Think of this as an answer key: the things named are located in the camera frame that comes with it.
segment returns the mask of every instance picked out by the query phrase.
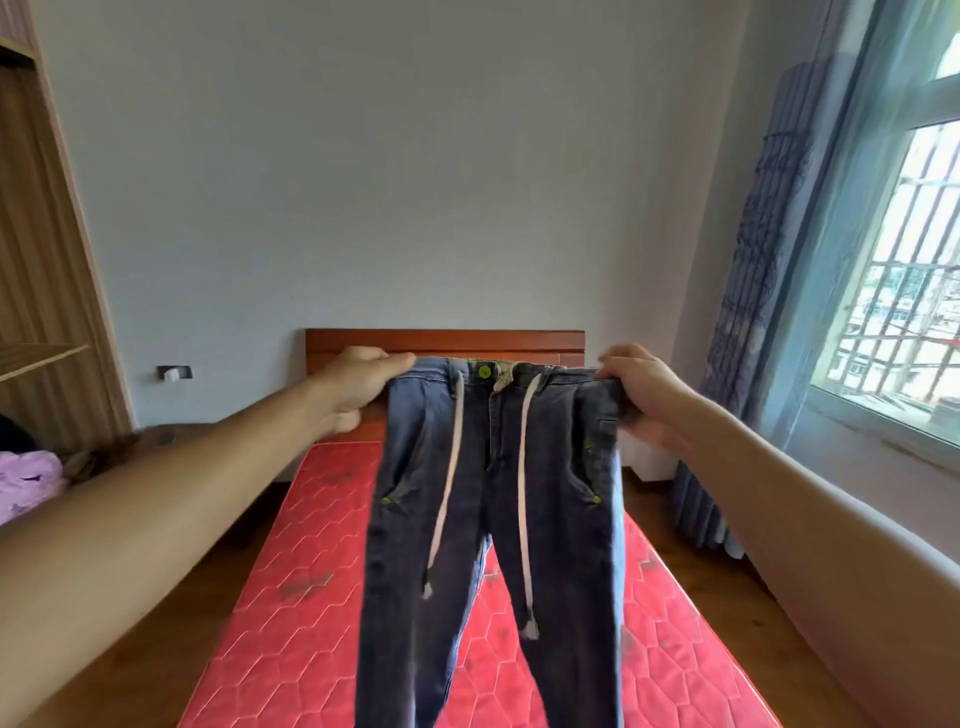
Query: pants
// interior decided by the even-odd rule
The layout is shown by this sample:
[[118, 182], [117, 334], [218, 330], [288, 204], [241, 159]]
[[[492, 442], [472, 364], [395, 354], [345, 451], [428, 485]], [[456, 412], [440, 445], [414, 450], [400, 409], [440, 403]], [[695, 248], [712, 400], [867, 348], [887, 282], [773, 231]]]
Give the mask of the pants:
[[421, 358], [389, 394], [358, 728], [434, 724], [491, 539], [549, 724], [621, 725], [620, 383], [585, 369]]

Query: bed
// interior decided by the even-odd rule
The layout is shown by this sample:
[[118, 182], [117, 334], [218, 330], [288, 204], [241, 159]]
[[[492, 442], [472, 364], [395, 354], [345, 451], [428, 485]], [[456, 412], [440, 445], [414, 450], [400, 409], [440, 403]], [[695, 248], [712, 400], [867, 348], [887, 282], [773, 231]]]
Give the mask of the bed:
[[[307, 372], [345, 346], [583, 366], [582, 331], [308, 329]], [[383, 437], [372, 408], [303, 459], [180, 728], [353, 725], [369, 503]], [[627, 728], [779, 726], [736, 660], [626, 518]], [[491, 549], [443, 728], [545, 726]]]

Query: wooden wardrobe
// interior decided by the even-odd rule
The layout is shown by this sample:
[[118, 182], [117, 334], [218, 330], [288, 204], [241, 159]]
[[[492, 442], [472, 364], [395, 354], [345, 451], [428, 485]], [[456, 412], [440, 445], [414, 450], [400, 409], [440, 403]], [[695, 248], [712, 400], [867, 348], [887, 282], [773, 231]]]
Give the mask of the wooden wardrobe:
[[132, 432], [25, 0], [0, 0], [0, 413], [46, 449]]

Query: window sill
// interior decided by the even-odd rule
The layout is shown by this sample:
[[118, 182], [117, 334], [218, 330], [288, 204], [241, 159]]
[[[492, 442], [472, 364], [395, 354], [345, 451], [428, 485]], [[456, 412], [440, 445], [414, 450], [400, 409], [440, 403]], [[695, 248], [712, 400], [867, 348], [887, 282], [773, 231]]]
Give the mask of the window sill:
[[840, 425], [876, 437], [887, 447], [922, 460], [951, 475], [960, 475], [960, 447], [947, 440], [941, 440], [817, 386], [810, 386], [806, 406]]

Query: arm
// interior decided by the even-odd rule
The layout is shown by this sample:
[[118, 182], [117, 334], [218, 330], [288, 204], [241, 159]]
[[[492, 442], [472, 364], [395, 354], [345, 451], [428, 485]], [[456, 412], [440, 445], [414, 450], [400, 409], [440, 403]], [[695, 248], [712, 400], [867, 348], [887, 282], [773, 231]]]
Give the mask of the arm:
[[311, 443], [359, 423], [359, 407], [412, 354], [355, 348], [201, 438], [105, 473], [0, 529], [0, 726], [132, 627]]
[[679, 454], [810, 645], [882, 725], [960, 725], [960, 567], [806, 470], [636, 345], [602, 358]]

